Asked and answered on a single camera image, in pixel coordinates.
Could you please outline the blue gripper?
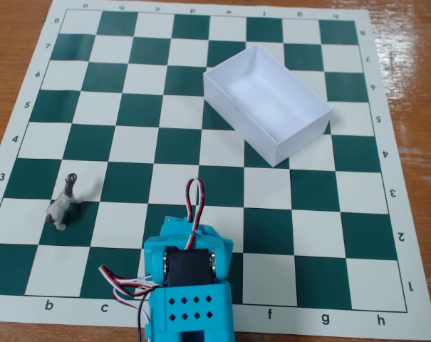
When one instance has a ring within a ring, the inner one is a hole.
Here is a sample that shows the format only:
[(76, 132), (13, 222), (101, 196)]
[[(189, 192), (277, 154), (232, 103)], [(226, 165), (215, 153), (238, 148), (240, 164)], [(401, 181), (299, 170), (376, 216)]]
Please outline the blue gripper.
[[(165, 217), (160, 237), (170, 238), (172, 245), (175, 245), (179, 249), (184, 249), (191, 233), (192, 223), (189, 223), (186, 217), (184, 219)], [(201, 224), (195, 232), (192, 249), (221, 251), (227, 256), (231, 256), (233, 248), (233, 241), (222, 237), (214, 227)]]

